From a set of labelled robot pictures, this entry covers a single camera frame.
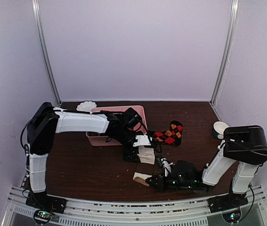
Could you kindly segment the beige brown striped sock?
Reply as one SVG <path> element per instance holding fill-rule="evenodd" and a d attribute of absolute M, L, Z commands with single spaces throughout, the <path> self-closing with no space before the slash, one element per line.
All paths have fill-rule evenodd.
<path fill-rule="evenodd" d="M 145 146 L 139 146 L 138 152 L 140 163 L 137 164 L 136 170 L 133 175 L 133 181 L 149 187 L 146 179 L 152 177 L 154 172 L 154 149 Z"/>

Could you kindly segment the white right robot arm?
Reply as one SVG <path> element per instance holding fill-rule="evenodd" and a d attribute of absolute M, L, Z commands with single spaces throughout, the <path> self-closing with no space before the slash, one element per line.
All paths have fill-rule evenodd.
<path fill-rule="evenodd" d="M 192 163 L 177 161 L 174 165 L 165 165 L 164 173 L 146 179 L 146 183 L 158 191 L 189 189 L 195 193 L 207 193 L 238 162 L 230 193 L 224 197 L 224 204 L 233 208 L 242 200 L 242 194 L 246 193 L 259 166 L 266 161 L 267 141 L 261 126 L 228 127 L 217 153 L 203 170 L 197 170 Z"/>

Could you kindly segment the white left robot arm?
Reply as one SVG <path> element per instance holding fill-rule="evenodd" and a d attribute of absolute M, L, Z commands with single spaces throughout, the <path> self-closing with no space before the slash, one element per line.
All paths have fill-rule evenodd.
<path fill-rule="evenodd" d="M 133 108 L 126 111 L 96 112 L 67 110 L 53 107 L 45 102 L 27 125 L 30 187 L 32 202 L 40 209 L 50 205 L 46 191 L 46 163 L 53 147 L 55 135 L 64 132 L 93 132 L 115 139 L 134 156 L 138 147 L 151 146 L 152 138 L 134 130 L 140 124 L 145 127 L 142 117 Z"/>

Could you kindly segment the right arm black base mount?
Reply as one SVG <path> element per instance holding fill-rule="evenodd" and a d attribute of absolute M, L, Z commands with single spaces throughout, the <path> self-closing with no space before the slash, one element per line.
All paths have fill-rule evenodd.
<path fill-rule="evenodd" d="M 248 204 L 246 193 L 244 194 L 226 194 L 215 196 L 207 200 L 211 213 L 238 208 Z"/>

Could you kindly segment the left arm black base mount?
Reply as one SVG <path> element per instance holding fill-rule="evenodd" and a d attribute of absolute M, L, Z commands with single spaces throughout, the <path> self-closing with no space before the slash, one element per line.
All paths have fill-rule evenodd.
<path fill-rule="evenodd" d="M 29 191 L 25 204 L 51 213 L 63 214 L 67 200 L 47 195 L 47 192 L 34 193 Z"/>

